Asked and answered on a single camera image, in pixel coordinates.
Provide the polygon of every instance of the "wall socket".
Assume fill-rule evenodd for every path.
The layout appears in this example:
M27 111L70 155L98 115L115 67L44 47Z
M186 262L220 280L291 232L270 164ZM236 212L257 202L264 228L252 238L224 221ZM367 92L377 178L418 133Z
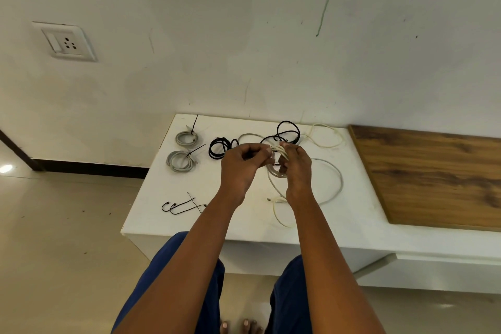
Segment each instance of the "wall socket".
M50 46L53 57L96 61L96 56L82 28L76 25L33 22Z

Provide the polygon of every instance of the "person's left arm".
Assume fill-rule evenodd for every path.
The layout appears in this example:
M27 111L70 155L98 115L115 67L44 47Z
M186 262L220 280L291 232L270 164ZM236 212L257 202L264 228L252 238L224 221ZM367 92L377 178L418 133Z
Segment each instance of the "person's left arm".
M242 144L226 152L216 196L114 334L195 331L231 216L243 202L256 170L273 163L271 154L266 144Z

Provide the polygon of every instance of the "person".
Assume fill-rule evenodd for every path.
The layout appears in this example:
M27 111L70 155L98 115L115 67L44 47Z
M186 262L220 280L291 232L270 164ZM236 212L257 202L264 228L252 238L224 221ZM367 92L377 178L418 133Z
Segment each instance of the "person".
M311 189L311 159L281 142L287 202L297 224L301 255L277 280L266 334L383 334L384 329L346 264ZM242 144L224 155L221 184L189 232L172 236L155 255L119 313L113 334L227 333L220 322L224 266L218 259L231 216L258 168L273 164L266 144ZM263 328L244 321L242 334Z

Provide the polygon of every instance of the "foot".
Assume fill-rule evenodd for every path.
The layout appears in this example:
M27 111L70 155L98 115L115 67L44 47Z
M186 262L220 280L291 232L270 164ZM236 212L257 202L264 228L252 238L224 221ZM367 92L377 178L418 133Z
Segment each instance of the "foot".
M247 318L243 320L240 334L263 334L265 329L258 325L256 321L249 321ZM228 334L229 324L223 321L219 327L219 334Z

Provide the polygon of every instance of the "wood grain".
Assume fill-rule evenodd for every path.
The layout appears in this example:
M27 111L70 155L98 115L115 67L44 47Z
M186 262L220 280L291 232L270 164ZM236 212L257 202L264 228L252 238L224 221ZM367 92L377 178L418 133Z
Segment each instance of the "wood grain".
M501 139L349 131L390 223L501 231Z

